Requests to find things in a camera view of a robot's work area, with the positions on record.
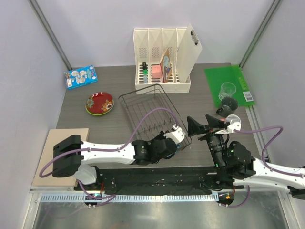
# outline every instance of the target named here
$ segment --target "wooden block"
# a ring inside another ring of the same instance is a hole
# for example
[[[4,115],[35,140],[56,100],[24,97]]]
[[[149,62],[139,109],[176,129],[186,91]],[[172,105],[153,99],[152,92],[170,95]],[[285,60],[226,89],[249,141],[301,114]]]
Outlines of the wooden block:
[[[32,185],[36,187],[72,187],[76,186],[76,178],[65,177],[55,178],[52,175],[40,178],[39,173],[41,169],[53,159],[53,147],[61,142],[62,140],[70,137],[71,135],[80,135],[82,141],[87,141],[89,136],[89,129],[51,129],[49,131],[46,143],[43,148],[43,152],[37,167],[37,171],[33,180]],[[52,171],[53,166],[50,165],[44,174]]]
[[[153,73],[152,74],[153,79],[161,79],[163,77],[160,65],[153,65],[152,73]]]

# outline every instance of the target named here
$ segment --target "wooden board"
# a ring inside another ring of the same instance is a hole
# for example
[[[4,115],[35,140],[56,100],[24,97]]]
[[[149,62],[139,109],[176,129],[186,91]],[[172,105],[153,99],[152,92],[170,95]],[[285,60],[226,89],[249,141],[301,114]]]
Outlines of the wooden board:
[[[87,141],[89,135],[89,129],[51,129],[49,131],[46,143],[43,148],[43,152],[37,167],[37,171],[33,180],[32,185],[36,187],[72,187],[76,185],[76,178],[65,177],[65,178],[55,178],[53,176],[48,176],[45,178],[39,177],[39,172],[41,169],[53,159],[53,147],[62,140],[66,139],[71,135],[80,135],[82,141]],[[49,173],[52,171],[52,165],[49,166],[44,172]]]

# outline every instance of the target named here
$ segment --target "handle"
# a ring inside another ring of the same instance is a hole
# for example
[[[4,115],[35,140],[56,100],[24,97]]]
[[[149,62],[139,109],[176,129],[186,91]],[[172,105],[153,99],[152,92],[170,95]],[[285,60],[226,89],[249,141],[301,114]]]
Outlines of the handle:
[[[191,36],[192,36],[192,40],[194,41],[195,45],[198,45],[199,40],[198,40],[198,37],[195,33],[195,30],[191,30]]]

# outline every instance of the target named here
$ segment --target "black wire basket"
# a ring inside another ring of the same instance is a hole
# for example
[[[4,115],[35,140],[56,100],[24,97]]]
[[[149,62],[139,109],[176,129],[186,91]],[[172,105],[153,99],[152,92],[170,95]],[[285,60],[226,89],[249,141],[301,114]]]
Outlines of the black wire basket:
[[[137,94],[137,92],[141,90],[145,90],[145,92]],[[177,109],[161,85],[154,84],[133,92],[122,94],[119,96],[119,101],[124,108],[132,131],[135,130],[138,123],[148,112],[155,108],[163,107],[175,114],[179,121],[179,127],[186,133],[184,140],[179,144],[178,151],[185,149],[192,142],[192,139],[187,136],[187,128]],[[174,124],[175,120],[170,113],[164,110],[155,111],[142,122],[142,125],[138,129],[133,140],[151,140],[161,131],[170,131]]]

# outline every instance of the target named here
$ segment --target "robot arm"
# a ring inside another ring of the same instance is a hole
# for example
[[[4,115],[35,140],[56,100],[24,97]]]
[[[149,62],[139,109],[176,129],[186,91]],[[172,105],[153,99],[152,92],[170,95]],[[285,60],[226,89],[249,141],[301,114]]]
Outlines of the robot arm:
[[[158,163],[177,151],[177,145],[184,140],[185,132],[173,126],[171,132],[161,132],[150,141],[136,140],[120,149],[120,145],[94,144],[81,141],[79,135],[72,135],[54,146],[53,157],[70,150],[75,153],[62,157],[53,163],[53,177],[74,176],[84,185],[93,184],[99,178],[96,163],[122,163],[126,165],[148,165]]]
[[[292,197],[305,199],[305,169],[289,168],[267,163],[251,156],[239,142],[233,141],[227,146],[229,134],[241,129],[240,119],[230,115],[225,121],[206,115],[209,125],[201,125],[187,117],[188,135],[205,134],[198,140],[205,140],[209,146],[217,179],[215,183],[231,183],[234,186],[257,186],[285,191]]]

